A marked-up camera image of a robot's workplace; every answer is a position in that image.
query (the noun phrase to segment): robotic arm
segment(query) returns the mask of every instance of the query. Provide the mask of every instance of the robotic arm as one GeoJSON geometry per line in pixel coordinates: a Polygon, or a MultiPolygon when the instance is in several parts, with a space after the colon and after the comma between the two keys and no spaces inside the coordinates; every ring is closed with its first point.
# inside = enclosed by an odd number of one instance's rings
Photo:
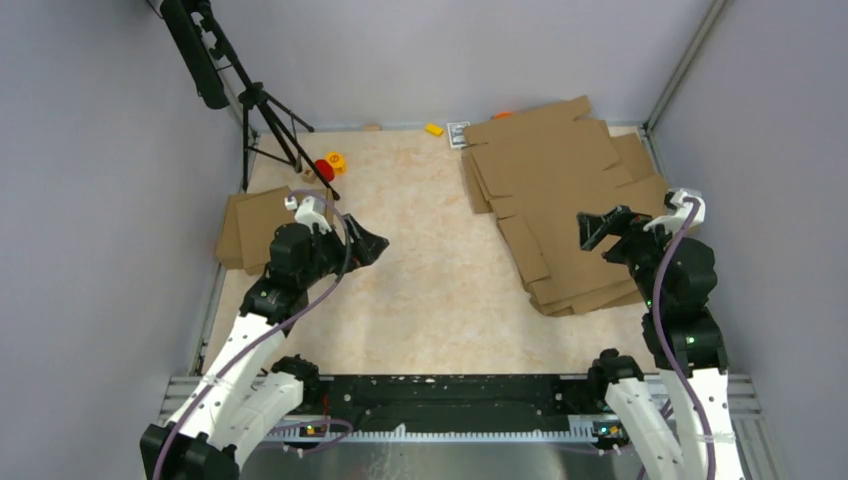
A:
{"type": "Polygon", "coordinates": [[[627,265],[649,307],[642,336],[669,392],[680,444],[651,403],[631,357],[603,352],[593,362],[589,382],[595,396],[619,416],[651,479],[743,479],[727,407],[727,355],[706,308],[717,283],[715,257],[698,240],[682,238],[682,229],[703,221],[703,201],[697,192],[673,190],[665,203],[668,215],[656,219],[618,206],[605,215],[579,214],[578,223],[583,250],[592,250],[607,235],[620,237],[603,256],[627,265]]]}
{"type": "Polygon", "coordinates": [[[151,424],[142,436],[148,479],[238,478],[240,467],[265,435],[308,397],[304,382],[313,368],[317,372],[317,367],[298,358],[284,359],[288,361],[275,364],[261,387],[251,388],[293,323],[284,329],[279,325],[305,313],[307,290],[318,280],[371,265],[389,245],[351,215],[344,215],[340,219],[350,242],[350,258],[346,259],[348,248],[318,212],[314,198],[306,198],[298,207],[289,197],[286,207],[297,209],[297,223],[275,232],[271,261],[245,295],[227,342],[209,369],[214,373],[201,379],[166,426],[151,424]],[[195,405],[199,397],[201,403],[195,405]],[[154,473],[157,461],[161,463],[158,475],[154,473]]]}

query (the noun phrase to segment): cardboard stack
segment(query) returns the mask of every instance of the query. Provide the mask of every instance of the cardboard stack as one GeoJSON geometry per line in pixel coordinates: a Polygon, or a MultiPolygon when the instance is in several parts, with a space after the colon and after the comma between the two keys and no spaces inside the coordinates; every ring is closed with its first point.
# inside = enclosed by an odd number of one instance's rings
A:
{"type": "MultiPolygon", "coordinates": [[[[329,190],[315,190],[333,201],[329,190]]],[[[259,275],[271,261],[271,240],[281,225],[294,223],[294,212],[286,210],[285,198],[289,187],[275,188],[262,193],[230,195],[224,213],[224,224],[215,251],[227,270],[244,269],[249,275],[259,275]]],[[[325,216],[333,223],[332,213],[325,216]]]]}
{"type": "Polygon", "coordinates": [[[610,137],[588,98],[465,128],[462,163],[475,213],[493,213],[530,302],[545,315],[641,301],[627,268],[579,248],[577,213],[616,205],[661,215],[668,188],[638,135],[610,137]]]}

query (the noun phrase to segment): orange object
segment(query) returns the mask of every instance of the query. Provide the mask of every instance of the orange object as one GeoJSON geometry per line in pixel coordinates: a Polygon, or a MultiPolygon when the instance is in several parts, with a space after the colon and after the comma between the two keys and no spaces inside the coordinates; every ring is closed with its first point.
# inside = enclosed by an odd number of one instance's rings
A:
{"type": "Polygon", "coordinates": [[[315,160],[315,168],[319,172],[321,172],[321,175],[323,175],[328,182],[332,182],[333,179],[336,178],[336,172],[333,171],[333,167],[331,167],[330,164],[327,163],[327,161],[323,158],[320,160],[315,160]]]}
{"type": "Polygon", "coordinates": [[[328,153],[327,163],[333,167],[333,171],[336,172],[336,175],[341,175],[347,171],[347,164],[345,163],[344,157],[339,152],[328,153]]]}

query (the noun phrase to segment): yellow object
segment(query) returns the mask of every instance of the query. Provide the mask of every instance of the yellow object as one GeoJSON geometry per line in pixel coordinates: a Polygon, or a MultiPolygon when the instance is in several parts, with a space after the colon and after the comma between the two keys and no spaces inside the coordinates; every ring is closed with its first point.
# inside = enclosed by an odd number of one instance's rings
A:
{"type": "Polygon", "coordinates": [[[330,152],[325,157],[327,159],[327,163],[333,167],[333,173],[336,175],[341,175],[347,171],[347,164],[344,161],[344,157],[339,152],[330,152]]]}
{"type": "Polygon", "coordinates": [[[444,128],[442,128],[438,125],[433,125],[432,123],[428,123],[427,126],[424,127],[424,130],[427,130],[428,132],[432,133],[433,135],[435,135],[437,137],[441,137],[442,132],[445,131],[444,128]]]}

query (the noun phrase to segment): floor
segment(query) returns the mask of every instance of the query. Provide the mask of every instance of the floor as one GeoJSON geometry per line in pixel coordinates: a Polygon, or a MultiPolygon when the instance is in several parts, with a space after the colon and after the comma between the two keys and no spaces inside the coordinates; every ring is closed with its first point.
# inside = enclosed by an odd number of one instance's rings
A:
{"type": "MultiPolygon", "coordinates": [[[[446,138],[424,131],[299,138],[313,159],[332,150],[346,157],[347,173],[333,182],[337,205],[391,246],[373,266],[346,276],[267,365],[299,353],[328,374],[585,373],[601,350],[616,347],[655,370],[641,335],[644,305],[562,318],[530,306],[493,218],[471,212],[459,151],[446,138]]],[[[282,155],[270,135],[260,148],[282,155]]],[[[283,185],[307,186],[290,167],[258,155],[248,191],[283,185]]],[[[205,366],[255,280],[227,272],[205,366]]]]}

